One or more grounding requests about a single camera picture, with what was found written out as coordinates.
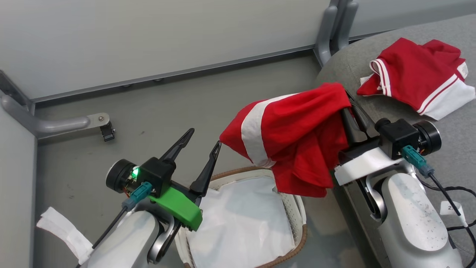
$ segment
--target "green plastic part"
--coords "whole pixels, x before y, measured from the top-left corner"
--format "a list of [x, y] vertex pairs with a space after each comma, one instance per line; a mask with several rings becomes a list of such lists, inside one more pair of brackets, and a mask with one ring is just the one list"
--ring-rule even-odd
[[193, 231], [197, 231], [202, 223], [203, 218], [200, 208], [177, 189], [169, 187], [159, 198], [149, 196], [149, 199], [156, 202]]

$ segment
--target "white tape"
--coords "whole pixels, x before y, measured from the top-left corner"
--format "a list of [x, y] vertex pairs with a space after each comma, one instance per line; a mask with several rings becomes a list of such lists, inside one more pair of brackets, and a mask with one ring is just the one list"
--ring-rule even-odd
[[93, 251], [91, 242], [68, 219], [52, 207], [41, 214], [41, 219], [36, 226], [63, 240], [81, 265], [88, 260]]
[[[454, 203], [459, 213], [461, 214], [461, 216], [458, 216], [459, 220], [461, 221], [464, 227], [468, 227], [468, 223], [466, 223], [465, 213], [463, 212], [463, 206], [461, 206], [461, 204], [458, 202], [454, 202]], [[440, 215], [457, 215], [457, 214], [448, 201], [441, 201]]]

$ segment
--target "white stripe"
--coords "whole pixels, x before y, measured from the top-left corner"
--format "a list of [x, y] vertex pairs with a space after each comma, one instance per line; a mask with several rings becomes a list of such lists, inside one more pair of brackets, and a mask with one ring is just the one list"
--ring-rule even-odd
[[435, 97], [438, 93], [440, 93], [440, 91], [442, 91], [443, 89], [445, 89], [447, 86], [449, 86], [452, 82], [454, 82], [458, 77], [456, 76], [456, 74], [453, 74], [446, 82], [444, 82], [443, 84], [441, 84], [441, 86], [439, 86], [435, 91], [433, 91], [428, 97], [426, 97], [426, 99], [423, 101], [423, 103], [421, 103], [421, 106], [420, 106], [420, 109], [418, 109], [416, 112], [417, 113], [421, 113], [423, 112], [425, 106], [428, 104], [428, 102], [431, 101], [431, 99], [433, 99], [433, 97]]
[[475, 88], [459, 78], [437, 95], [420, 114], [440, 120], [475, 98]]
[[382, 77], [382, 75], [381, 75], [381, 73], [380, 73], [380, 67], [378, 66], [377, 61], [371, 61], [371, 62], [370, 62], [370, 68], [372, 69], [372, 71], [373, 71], [374, 73], [376, 73], [376, 74], [380, 77], [380, 88], [381, 88], [381, 90], [382, 90], [383, 95], [386, 95], [386, 93], [387, 93], [387, 92], [386, 92], [386, 87], [383, 86], [383, 84], [384, 84], [384, 79], [383, 79], [383, 77]]
[[384, 76], [384, 79], [381, 80], [382, 88], [384, 89], [384, 94], [391, 97], [392, 90], [390, 88], [390, 77], [388, 75], [387, 66], [385, 65], [384, 61], [381, 59], [376, 59], [375, 61], [379, 62], [382, 65], [382, 68], [380, 68], [380, 65], [377, 65], [377, 66], [378, 66], [378, 70], [380, 71], [380, 75]]
[[274, 161], [268, 158], [261, 136], [261, 120], [268, 104], [280, 101], [295, 94], [284, 95], [257, 103], [241, 124], [241, 140], [246, 148], [246, 153], [256, 166], [272, 167]]

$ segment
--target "red cloth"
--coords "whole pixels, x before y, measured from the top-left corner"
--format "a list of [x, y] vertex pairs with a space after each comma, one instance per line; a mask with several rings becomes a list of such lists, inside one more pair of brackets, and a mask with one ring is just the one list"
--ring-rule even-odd
[[475, 97], [474, 87], [463, 82], [467, 66], [460, 55], [438, 40], [417, 45], [400, 38], [370, 62], [375, 74], [357, 94], [386, 95], [439, 120]]
[[347, 148], [339, 110], [350, 107], [341, 84], [249, 104], [220, 140], [254, 165], [271, 167], [279, 192], [324, 197], [329, 170]]

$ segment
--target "white label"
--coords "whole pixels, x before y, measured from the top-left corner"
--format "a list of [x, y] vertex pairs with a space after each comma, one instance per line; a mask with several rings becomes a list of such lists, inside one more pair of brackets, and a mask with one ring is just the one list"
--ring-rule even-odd
[[[463, 212], [463, 207], [458, 202], [454, 202], [454, 203], [459, 213], [461, 214], [461, 216], [459, 216], [459, 220], [461, 221], [464, 227], [468, 227], [468, 224], [466, 223], [465, 213]], [[457, 214], [448, 201], [441, 201], [440, 215], [457, 215]]]
[[457, 68], [458, 72], [461, 74], [461, 76], [466, 79], [468, 76], [468, 66], [466, 65], [466, 62], [463, 62], [461, 65], [458, 66]]

